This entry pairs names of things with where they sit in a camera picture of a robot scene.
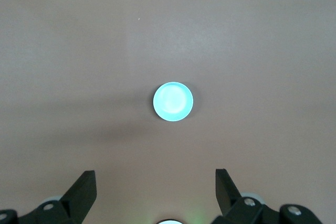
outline metal screw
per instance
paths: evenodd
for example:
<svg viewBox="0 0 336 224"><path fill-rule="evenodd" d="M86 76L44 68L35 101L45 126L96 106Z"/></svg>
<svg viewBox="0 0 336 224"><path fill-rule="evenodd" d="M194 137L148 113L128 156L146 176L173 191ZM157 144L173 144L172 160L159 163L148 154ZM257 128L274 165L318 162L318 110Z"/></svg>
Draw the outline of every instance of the metal screw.
<svg viewBox="0 0 336 224"><path fill-rule="evenodd" d="M53 207L54 207L53 204L47 204L47 205L45 205L45 206L43 207L43 210L44 210L44 211L47 211L47 210L50 210L50 209L53 208Z"/></svg>
<svg viewBox="0 0 336 224"><path fill-rule="evenodd" d="M0 214L0 220L4 220L7 218L7 214Z"/></svg>
<svg viewBox="0 0 336 224"><path fill-rule="evenodd" d="M256 205L256 203L254 202L254 200L250 199L250 198L246 198L244 200L244 203L250 207L254 207Z"/></svg>
<svg viewBox="0 0 336 224"><path fill-rule="evenodd" d="M288 207L288 211L291 213L291 214L294 214L294 215L301 215L301 211L299 208L295 207L295 206L290 206Z"/></svg>

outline light blue bottle cap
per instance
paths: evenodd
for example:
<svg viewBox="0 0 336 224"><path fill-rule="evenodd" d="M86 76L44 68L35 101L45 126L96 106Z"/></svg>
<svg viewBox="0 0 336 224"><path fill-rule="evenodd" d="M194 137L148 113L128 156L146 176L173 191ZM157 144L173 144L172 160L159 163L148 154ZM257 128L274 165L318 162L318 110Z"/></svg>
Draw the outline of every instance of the light blue bottle cap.
<svg viewBox="0 0 336 224"><path fill-rule="evenodd" d="M182 222L179 222L177 220L162 220L157 224L182 224Z"/></svg>
<svg viewBox="0 0 336 224"><path fill-rule="evenodd" d="M193 103L191 91L179 82L168 82L160 86L153 99L156 113L170 122L182 120L189 115Z"/></svg>

